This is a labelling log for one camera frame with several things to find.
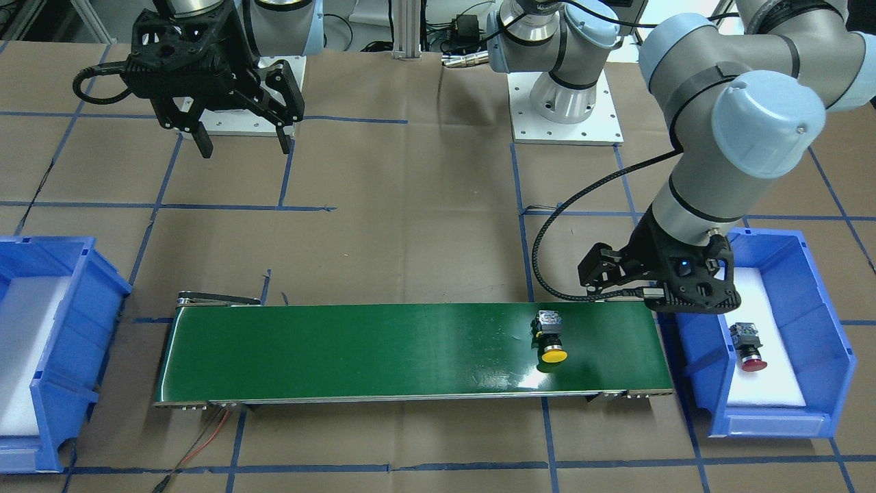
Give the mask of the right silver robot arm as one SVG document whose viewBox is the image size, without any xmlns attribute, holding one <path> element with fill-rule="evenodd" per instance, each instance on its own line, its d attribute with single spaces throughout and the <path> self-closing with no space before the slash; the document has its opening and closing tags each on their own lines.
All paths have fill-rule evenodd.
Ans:
<svg viewBox="0 0 876 493">
<path fill-rule="evenodd" d="M 192 135 L 201 155 L 213 144 L 205 110 L 249 110 L 270 122 L 284 153 L 305 102 L 287 57 L 324 47 L 320 1 L 157 1 L 132 28 L 120 75 L 151 102 L 159 124 Z"/>
</svg>

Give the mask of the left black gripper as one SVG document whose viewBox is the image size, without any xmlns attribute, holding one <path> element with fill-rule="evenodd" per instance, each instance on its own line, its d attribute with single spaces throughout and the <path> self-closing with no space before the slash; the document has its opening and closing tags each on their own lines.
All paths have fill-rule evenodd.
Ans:
<svg viewBox="0 0 876 493">
<path fill-rule="evenodd" d="M 664 293 L 646 300 L 648 309 L 722 314 L 742 303 L 733 268 L 734 253 L 725 236 L 711 236 L 705 246 L 687 244 L 666 233 L 648 210 L 622 249 L 594 244 L 578 265 L 578 277 L 595 292 L 632 281 L 657 281 Z"/>
</svg>

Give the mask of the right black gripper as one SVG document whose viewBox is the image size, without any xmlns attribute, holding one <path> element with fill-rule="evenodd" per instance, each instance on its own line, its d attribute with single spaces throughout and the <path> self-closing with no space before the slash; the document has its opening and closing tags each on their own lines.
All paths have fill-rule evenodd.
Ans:
<svg viewBox="0 0 876 493">
<path fill-rule="evenodd" d="M 153 103 L 164 125 L 190 131 L 201 156 L 214 145 L 204 125 L 195 125 L 201 110 L 250 110 L 275 124 L 282 153 L 291 155 L 294 126 L 304 115 L 304 99 L 287 62 L 254 70 L 257 60 L 235 8 L 213 8 L 187 18 L 169 18 L 143 10 L 132 29 L 131 53 L 121 79 L 135 96 Z M 282 94 L 282 102 L 261 88 Z M 194 105 L 181 112 L 190 97 Z"/>
</svg>

